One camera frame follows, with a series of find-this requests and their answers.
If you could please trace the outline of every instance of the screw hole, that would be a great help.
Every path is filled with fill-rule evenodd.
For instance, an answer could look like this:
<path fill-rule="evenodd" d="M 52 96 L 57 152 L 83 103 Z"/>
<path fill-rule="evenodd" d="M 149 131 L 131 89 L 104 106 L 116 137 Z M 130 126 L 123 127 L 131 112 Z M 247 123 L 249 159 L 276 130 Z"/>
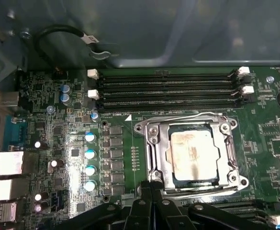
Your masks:
<path fill-rule="evenodd" d="M 247 181 L 246 180 L 242 180 L 241 184 L 245 186 L 247 184 Z"/>

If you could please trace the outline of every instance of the capacitor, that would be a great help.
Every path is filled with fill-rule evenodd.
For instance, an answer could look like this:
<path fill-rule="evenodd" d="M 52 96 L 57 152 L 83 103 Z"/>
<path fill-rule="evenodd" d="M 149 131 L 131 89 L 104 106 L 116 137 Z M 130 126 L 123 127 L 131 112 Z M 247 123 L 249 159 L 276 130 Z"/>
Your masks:
<path fill-rule="evenodd" d="M 97 169 L 94 165 L 89 165 L 85 168 L 84 172 L 87 176 L 92 176 L 96 173 Z"/>
<path fill-rule="evenodd" d="M 95 186 L 96 186 L 96 182 L 91 180 L 91 181 L 86 182 L 83 187 L 88 192 L 92 192 L 95 189 Z"/>
<path fill-rule="evenodd" d="M 96 136 L 94 135 L 94 133 L 87 132 L 84 138 L 87 142 L 93 142 L 95 141 Z"/>
<path fill-rule="evenodd" d="M 71 87 L 69 85 L 61 85 L 60 90 L 62 93 L 67 93 L 69 95 L 72 93 Z"/>
<path fill-rule="evenodd" d="M 34 196 L 35 201 L 46 200 L 48 198 L 49 198 L 49 193 L 46 191 L 38 193 Z"/>
<path fill-rule="evenodd" d="M 43 210 L 45 210 L 46 208 L 48 208 L 48 202 L 47 201 L 43 201 L 41 203 L 37 203 L 34 205 L 34 211 L 35 212 L 42 212 Z"/>
<path fill-rule="evenodd" d="M 93 122 L 98 122 L 99 118 L 100 118 L 100 116 L 96 111 L 91 113 L 91 119 Z"/>
<path fill-rule="evenodd" d="M 39 150 L 47 150 L 48 144 L 44 141 L 37 141 L 35 142 L 34 147 Z"/>
<path fill-rule="evenodd" d="M 49 105 L 46 108 L 46 111 L 47 111 L 48 114 L 53 114 L 55 112 L 55 108 L 52 105 Z"/>
<path fill-rule="evenodd" d="M 64 165 L 64 161 L 63 160 L 53 160 L 50 165 L 53 167 L 53 168 L 56 168 L 56 167 L 62 167 Z"/>
<path fill-rule="evenodd" d="M 64 93 L 60 96 L 60 100 L 62 103 L 66 106 L 70 105 L 72 103 L 72 99 L 69 97 L 67 93 Z"/>
<path fill-rule="evenodd" d="M 88 149 L 84 153 L 84 157 L 87 158 L 88 160 L 91 160 L 91 159 L 95 158 L 95 156 L 96 156 L 96 152 L 92 149 Z"/>

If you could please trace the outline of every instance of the connector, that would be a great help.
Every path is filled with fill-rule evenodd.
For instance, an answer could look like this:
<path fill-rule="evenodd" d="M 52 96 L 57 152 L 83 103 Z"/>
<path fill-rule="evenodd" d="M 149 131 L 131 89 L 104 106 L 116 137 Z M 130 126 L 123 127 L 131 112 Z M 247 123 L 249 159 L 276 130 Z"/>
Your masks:
<path fill-rule="evenodd" d="M 99 74 L 98 74 L 98 71 L 96 69 L 88 69 L 87 75 L 88 75 L 89 78 L 93 78 L 95 80 L 100 78 Z"/>
<path fill-rule="evenodd" d="M 88 90 L 88 97 L 91 99 L 98 100 L 100 95 L 97 90 Z"/>
<path fill-rule="evenodd" d="M 38 161 L 34 152 L 0 152 L 0 176 L 36 173 Z"/>

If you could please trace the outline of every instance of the white slot latch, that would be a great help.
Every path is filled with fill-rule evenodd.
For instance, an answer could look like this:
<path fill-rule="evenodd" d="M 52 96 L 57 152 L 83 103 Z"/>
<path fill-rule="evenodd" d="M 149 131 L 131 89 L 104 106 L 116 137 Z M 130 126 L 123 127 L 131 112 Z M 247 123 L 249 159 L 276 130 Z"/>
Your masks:
<path fill-rule="evenodd" d="M 239 72 L 240 76 L 243 76 L 243 75 L 249 74 L 250 69 L 247 66 L 242 66 L 242 67 L 239 68 L 238 72 Z"/>
<path fill-rule="evenodd" d="M 270 216 L 270 219 L 274 225 L 280 225 L 280 215 Z"/>
<path fill-rule="evenodd" d="M 254 93 L 254 87 L 251 85 L 246 85 L 242 88 L 242 94 L 252 94 Z"/>
<path fill-rule="evenodd" d="M 96 69 L 88 69 L 87 73 L 89 78 L 93 78 L 95 80 L 100 78 Z"/>
<path fill-rule="evenodd" d="M 100 95 L 98 94 L 97 90 L 88 90 L 88 97 L 98 100 L 100 98 Z"/>

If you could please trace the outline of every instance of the blue capacitor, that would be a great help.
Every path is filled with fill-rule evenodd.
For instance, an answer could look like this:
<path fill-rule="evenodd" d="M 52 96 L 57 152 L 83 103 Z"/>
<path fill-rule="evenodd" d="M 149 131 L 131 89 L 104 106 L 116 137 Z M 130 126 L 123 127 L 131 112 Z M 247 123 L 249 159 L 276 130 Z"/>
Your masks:
<path fill-rule="evenodd" d="M 96 136 L 92 132 L 86 132 L 86 135 L 84 138 L 87 142 L 93 142 L 93 141 L 95 141 Z"/>
<path fill-rule="evenodd" d="M 95 156 L 96 156 L 96 152 L 92 149 L 88 149 L 84 153 L 84 157 L 87 158 L 88 160 L 91 160 L 91 159 L 95 158 Z"/>
<path fill-rule="evenodd" d="M 96 186 L 96 182 L 91 180 L 91 181 L 86 182 L 83 187 L 88 192 L 92 192 L 95 189 L 95 186 Z"/>
<path fill-rule="evenodd" d="M 96 167 L 94 165 L 89 165 L 85 168 L 84 172 L 87 176 L 92 176 L 96 173 Z"/>
<path fill-rule="evenodd" d="M 97 112 L 91 113 L 91 119 L 92 119 L 93 122 L 98 122 L 99 117 L 100 116 Z"/>
<path fill-rule="evenodd" d="M 67 94 L 71 93 L 71 88 L 69 85 L 61 85 L 60 90 L 62 93 L 67 93 Z"/>
<path fill-rule="evenodd" d="M 62 101 L 64 105 L 69 105 L 71 104 L 72 99 L 69 97 L 68 94 L 64 93 L 60 96 L 60 101 Z"/>

